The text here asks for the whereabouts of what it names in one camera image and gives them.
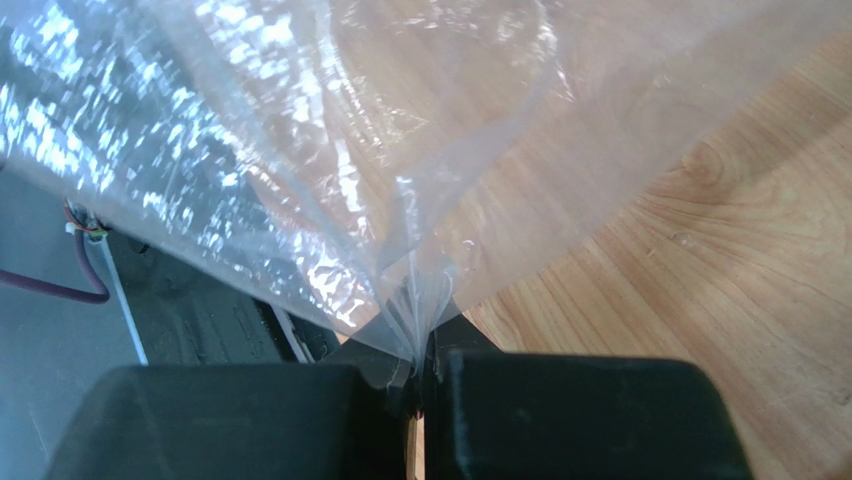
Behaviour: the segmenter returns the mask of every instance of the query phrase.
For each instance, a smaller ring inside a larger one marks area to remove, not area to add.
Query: transparent plastic sheet
[[[7,0],[0,153],[419,360],[447,312],[591,233],[849,4]]]

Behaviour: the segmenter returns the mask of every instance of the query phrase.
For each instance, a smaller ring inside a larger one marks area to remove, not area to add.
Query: plastic bag
[[[455,307],[567,251],[849,4],[7,0],[0,153],[418,360]]]

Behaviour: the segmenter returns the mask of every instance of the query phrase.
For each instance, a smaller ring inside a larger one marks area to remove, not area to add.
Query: black surface
[[[695,366],[448,355],[426,411],[427,478],[750,479],[715,388]]]
[[[271,310],[252,297],[120,233],[107,241],[151,365],[295,361]]]
[[[344,365],[121,369],[47,480],[402,479],[404,432],[381,405]]]

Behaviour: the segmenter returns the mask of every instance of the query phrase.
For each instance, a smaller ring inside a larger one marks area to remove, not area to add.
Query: light wood tabletop
[[[850,113],[845,34],[469,318],[505,350],[695,362],[758,478],[852,478]]]

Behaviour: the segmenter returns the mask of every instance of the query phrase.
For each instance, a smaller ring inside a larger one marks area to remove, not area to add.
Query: crumpled plastic
[[[7,0],[0,156],[419,361],[441,321],[592,232],[849,4]]]

